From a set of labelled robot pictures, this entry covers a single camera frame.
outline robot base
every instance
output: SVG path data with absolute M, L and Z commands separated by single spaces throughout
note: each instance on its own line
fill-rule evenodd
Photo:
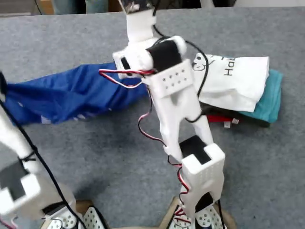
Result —
M 118 228 L 118 229 L 191 229 L 191 227 L 187 227 L 187 224 L 184 225 L 181 224 L 181 226 L 177 225 L 176 222 L 177 220 L 174 220 L 175 216 L 174 216 L 174 212 L 178 209 L 179 207 L 179 199 L 177 197 L 175 197 L 170 205 L 170 207 L 168 208 L 167 213 L 165 214 L 161 224 L 159 225 L 159 227 L 155 227 L 155 228 L 148 228 L 148 227 L 127 227 L 127 228 Z M 201 227 L 202 229 L 223 229 L 221 226 L 221 221 L 220 221 L 220 217 L 218 215 L 218 206 L 217 205 L 213 205 L 210 208 L 206 208 L 205 210 L 202 210 L 200 212 L 198 212 L 197 214 L 202 214 L 202 216 L 198 216 L 199 221 L 201 221 L 201 223 L 199 222 L 199 224 L 202 224 L 206 221 L 206 227 Z M 224 217 L 224 224 L 225 224 L 225 228 L 226 229 L 237 229 L 237 226 L 235 224 L 234 219 L 232 218 L 232 216 L 226 212 L 225 210 L 222 209 L 222 213 L 223 213 L 223 217 Z
M 159 227 L 126 227 L 119 229 L 191 229 L 191 227 L 187 223 L 184 224 L 184 221 L 175 219 L 176 216 L 174 215 L 174 213 L 179 207 L 178 204 L 179 199 L 175 197 Z M 86 224 L 87 229 L 110 229 L 102 215 L 100 215 L 100 213 L 97 212 L 92 206 L 93 204 L 91 201 L 77 201 L 76 203 L 77 212 L 83 215 L 83 220 Z M 222 229 L 221 220 L 218 212 L 219 209 L 217 205 L 207 207 L 206 209 L 198 212 L 196 214 L 196 218 L 198 219 L 199 226 L 202 229 Z M 225 228 L 237 229 L 236 223 L 232 216 L 223 209 L 222 213 L 224 217 Z M 180 216 L 180 218 L 188 220 L 186 216 Z M 71 223 L 71 220 L 73 219 L 67 216 L 65 222 L 67 222 L 69 225 L 69 223 Z M 66 227 L 66 225 L 63 227 L 60 220 L 51 220 L 45 221 L 40 229 L 63 229 Z M 75 227 L 72 228 L 81 229 L 82 227 L 80 225 L 79 227 L 75 225 Z
M 76 210 L 85 223 L 87 229 L 109 229 L 106 220 L 89 200 L 76 202 Z M 40 229 L 83 229 L 81 223 L 68 211 L 63 212 L 59 217 L 44 221 Z

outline blue cloth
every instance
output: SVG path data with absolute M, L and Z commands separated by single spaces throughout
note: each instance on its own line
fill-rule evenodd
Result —
M 120 110 L 147 94 L 141 84 L 126 89 L 99 75 L 99 69 L 116 69 L 114 63 L 84 64 L 77 68 L 23 83 L 8 83 L 5 105 L 21 124 L 60 123 Z M 119 80 L 118 74 L 109 74 Z M 140 79 L 123 79 L 137 84 Z
M 281 82 L 283 74 L 276 70 L 269 70 L 269 77 L 266 80 L 265 90 L 256 104 L 253 112 L 240 112 L 246 116 L 261 119 L 269 123 L 277 120 L 281 106 Z

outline gray table surface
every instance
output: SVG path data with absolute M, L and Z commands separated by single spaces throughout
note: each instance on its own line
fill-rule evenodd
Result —
M 270 128 L 211 129 L 226 153 L 222 204 L 238 228 L 304 228 L 305 8 L 160 11 L 157 25 L 206 53 L 270 56 L 270 67 L 285 75 L 279 119 Z M 126 43 L 122 13 L 1 19 L 0 68 L 8 81 L 21 82 L 82 63 L 111 62 Z M 77 198 L 91 198 L 112 227 L 157 226 L 179 192 L 162 146 L 137 130 L 147 107 L 143 100 L 84 122 L 26 128 L 57 179 Z M 155 114 L 144 128 L 158 134 Z M 192 134 L 183 123 L 181 139 Z M 0 154 L 0 167 L 16 159 L 4 147 Z M 20 221 L 23 229 L 36 225 Z

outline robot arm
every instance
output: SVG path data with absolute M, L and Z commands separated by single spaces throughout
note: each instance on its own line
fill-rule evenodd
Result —
M 137 2 L 140 0 L 122 0 L 121 5 L 134 6 Z M 123 9 L 126 12 L 129 43 L 124 50 L 115 52 L 113 58 L 118 70 L 155 71 L 142 78 L 142 81 L 151 92 L 160 121 L 163 148 L 168 156 L 173 156 L 181 163 L 178 170 L 178 177 L 183 184 L 180 204 L 191 219 L 193 228 L 198 213 L 221 196 L 225 155 L 213 143 L 206 116 L 199 116 L 201 108 L 193 84 L 191 63 L 185 58 L 185 41 L 179 36 L 159 41 L 154 38 L 152 26 L 155 17 L 152 9 L 132 13 Z M 119 74 L 119 77 L 140 76 Z M 196 135 L 179 143 L 179 127 L 183 119 L 189 120 Z
M 5 80 L 1 72 L 0 78 L 2 88 Z M 9 118 L 7 114 L 10 113 L 1 100 L 0 142 L 16 153 L 19 161 L 0 170 L 0 216 L 18 213 L 30 219 L 41 219 L 67 212 L 54 184 L 40 175 L 41 165 L 34 152 L 36 147 L 29 144 L 10 120 L 13 117 Z M 75 209 L 73 193 L 65 185 L 59 186 L 70 207 Z

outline teal cloth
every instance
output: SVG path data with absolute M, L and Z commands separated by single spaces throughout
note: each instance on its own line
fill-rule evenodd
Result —
M 269 70 L 265 90 L 253 112 L 240 111 L 241 114 L 274 123 L 278 118 L 281 106 L 281 82 L 283 74 L 276 70 Z

